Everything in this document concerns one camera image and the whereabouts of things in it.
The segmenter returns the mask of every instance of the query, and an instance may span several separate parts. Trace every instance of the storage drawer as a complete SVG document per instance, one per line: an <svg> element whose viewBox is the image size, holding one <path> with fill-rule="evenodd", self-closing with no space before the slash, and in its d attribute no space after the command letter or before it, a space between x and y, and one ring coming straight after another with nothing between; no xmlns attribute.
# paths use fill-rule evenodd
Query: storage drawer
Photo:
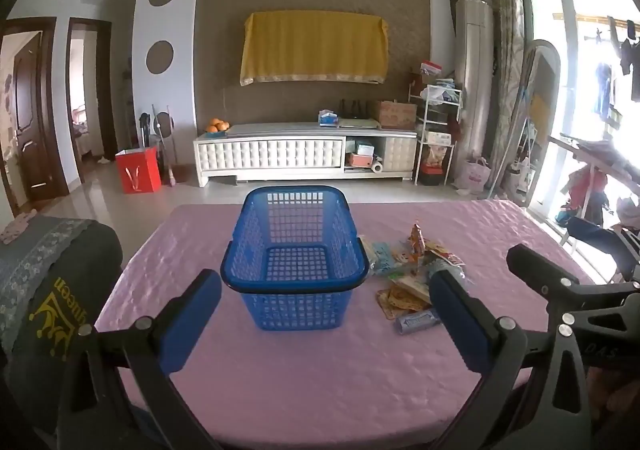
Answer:
<svg viewBox="0 0 640 450"><path fill-rule="evenodd" d="M329 168L342 164L341 139L270 139L199 143L201 171Z"/></svg>
<svg viewBox="0 0 640 450"><path fill-rule="evenodd" d="M409 172L414 169L415 146L412 137L387 137L382 169L385 172Z"/></svg>

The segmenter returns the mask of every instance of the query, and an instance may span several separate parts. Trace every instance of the white tv stand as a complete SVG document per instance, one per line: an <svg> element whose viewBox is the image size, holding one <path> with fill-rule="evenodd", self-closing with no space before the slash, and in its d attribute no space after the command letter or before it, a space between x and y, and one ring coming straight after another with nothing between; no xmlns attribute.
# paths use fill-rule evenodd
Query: white tv stand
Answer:
<svg viewBox="0 0 640 450"><path fill-rule="evenodd" d="M238 181L287 179L411 179L415 131L321 127L318 123L235 125L226 137L193 141L198 182L235 176ZM344 165L347 137L366 137L383 159L383 169Z"/></svg>

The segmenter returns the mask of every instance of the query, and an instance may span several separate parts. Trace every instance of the bag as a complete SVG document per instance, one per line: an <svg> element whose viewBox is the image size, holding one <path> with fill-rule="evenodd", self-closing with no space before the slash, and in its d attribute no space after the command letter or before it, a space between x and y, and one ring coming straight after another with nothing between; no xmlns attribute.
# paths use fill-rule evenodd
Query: bag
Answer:
<svg viewBox="0 0 640 450"><path fill-rule="evenodd" d="M491 168L487 166L484 158L479 157L475 161L466 161L453 185L460 190L480 193L484 190L490 173Z"/></svg>

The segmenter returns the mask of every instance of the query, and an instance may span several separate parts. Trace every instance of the wooden door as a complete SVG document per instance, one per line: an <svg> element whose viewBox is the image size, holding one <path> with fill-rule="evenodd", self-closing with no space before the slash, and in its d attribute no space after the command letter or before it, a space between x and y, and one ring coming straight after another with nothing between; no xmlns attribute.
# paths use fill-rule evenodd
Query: wooden door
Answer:
<svg viewBox="0 0 640 450"><path fill-rule="evenodd" d="M32 203L57 197L40 104L40 34L14 59L14 105L22 183Z"/></svg>
<svg viewBox="0 0 640 450"><path fill-rule="evenodd" d="M111 107L111 23L98 24L95 46L95 92L98 99L98 119L104 156L113 161L118 153L118 142Z"/></svg>

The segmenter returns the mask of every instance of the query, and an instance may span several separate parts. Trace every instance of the blue gripper pad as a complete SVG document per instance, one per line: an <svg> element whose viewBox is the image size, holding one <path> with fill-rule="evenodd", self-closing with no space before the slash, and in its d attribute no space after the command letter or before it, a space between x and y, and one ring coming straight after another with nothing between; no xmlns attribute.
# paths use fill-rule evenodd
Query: blue gripper pad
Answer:
<svg viewBox="0 0 640 450"><path fill-rule="evenodd" d="M495 318L480 301L469 297L453 276L446 278L445 275L448 276L447 271L438 271L431 277L431 303L462 356L466 368L484 376L492 368L492 339L473 313L480 312L481 318L486 319L485 323L491 326ZM458 293L454 292L453 286L459 288Z"/></svg>
<svg viewBox="0 0 640 450"><path fill-rule="evenodd" d="M203 269L187 290L169 300L156 319L154 341L165 375L184 367L222 296L220 275Z"/></svg>

